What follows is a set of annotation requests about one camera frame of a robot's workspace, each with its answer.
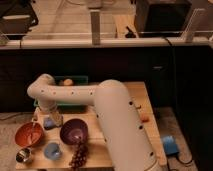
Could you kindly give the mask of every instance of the blue cup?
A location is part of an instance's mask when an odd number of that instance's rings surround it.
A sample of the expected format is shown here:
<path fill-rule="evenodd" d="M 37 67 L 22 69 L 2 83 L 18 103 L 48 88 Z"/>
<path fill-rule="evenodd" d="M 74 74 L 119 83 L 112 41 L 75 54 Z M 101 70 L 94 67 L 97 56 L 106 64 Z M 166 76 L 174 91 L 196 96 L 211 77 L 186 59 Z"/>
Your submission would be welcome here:
<path fill-rule="evenodd" d="M 44 149 L 44 156 L 50 160 L 58 160 L 61 154 L 59 144 L 55 142 L 49 143 Z"/>

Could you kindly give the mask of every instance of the orange bowl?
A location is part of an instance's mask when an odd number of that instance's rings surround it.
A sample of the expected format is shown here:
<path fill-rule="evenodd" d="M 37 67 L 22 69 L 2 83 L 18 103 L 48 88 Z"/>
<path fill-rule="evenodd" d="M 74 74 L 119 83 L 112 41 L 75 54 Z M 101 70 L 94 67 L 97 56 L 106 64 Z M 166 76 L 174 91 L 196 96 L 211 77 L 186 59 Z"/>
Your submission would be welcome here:
<path fill-rule="evenodd" d="M 30 147 L 36 145 L 43 137 L 43 129 L 39 123 L 33 122 L 22 125 L 16 132 L 15 142 L 21 147 Z"/>

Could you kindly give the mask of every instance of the bowl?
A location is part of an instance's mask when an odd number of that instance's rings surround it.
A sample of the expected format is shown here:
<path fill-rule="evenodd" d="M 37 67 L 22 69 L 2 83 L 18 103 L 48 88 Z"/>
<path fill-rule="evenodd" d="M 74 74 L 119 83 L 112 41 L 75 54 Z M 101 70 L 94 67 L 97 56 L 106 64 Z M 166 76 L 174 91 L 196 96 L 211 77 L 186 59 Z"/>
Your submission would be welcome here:
<path fill-rule="evenodd" d="M 15 142 L 21 147 L 36 145 L 43 136 L 43 129 L 39 123 L 28 122 L 22 125 L 16 132 Z"/>
<path fill-rule="evenodd" d="M 65 122 L 60 131 L 61 140 L 67 145 L 85 143 L 88 138 L 88 126 L 81 119 L 71 119 Z"/>

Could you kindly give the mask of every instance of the green object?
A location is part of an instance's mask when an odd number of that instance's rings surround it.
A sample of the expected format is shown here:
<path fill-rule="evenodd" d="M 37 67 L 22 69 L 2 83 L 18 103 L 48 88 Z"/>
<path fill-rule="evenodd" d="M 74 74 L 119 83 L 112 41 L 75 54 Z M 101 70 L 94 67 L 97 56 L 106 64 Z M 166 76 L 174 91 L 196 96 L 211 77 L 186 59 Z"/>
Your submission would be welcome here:
<path fill-rule="evenodd" d="M 53 76 L 55 79 L 56 85 L 59 84 L 61 80 L 65 79 L 71 79 L 73 80 L 74 86 L 80 86 L 80 85 L 88 85 L 88 76 L 85 75 L 73 75 L 73 76 Z M 72 104 L 72 103 L 65 103 L 65 102 L 60 102 L 57 101 L 57 105 L 61 109 L 73 109 L 74 111 L 78 112 L 79 110 L 82 111 L 85 109 L 84 105 L 78 105 L 78 104 Z M 35 100 L 34 107 L 38 107 L 38 101 Z"/>

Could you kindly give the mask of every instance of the silver cup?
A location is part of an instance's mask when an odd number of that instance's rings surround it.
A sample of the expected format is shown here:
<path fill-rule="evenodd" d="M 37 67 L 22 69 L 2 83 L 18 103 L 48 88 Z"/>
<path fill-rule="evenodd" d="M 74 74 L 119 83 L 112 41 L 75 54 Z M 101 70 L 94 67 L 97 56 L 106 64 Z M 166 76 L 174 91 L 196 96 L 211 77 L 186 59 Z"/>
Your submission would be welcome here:
<path fill-rule="evenodd" d="M 16 161 L 18 163 L 31 163 L 34 159 L 30 148 L 22 148 L 16 154 Z"/>

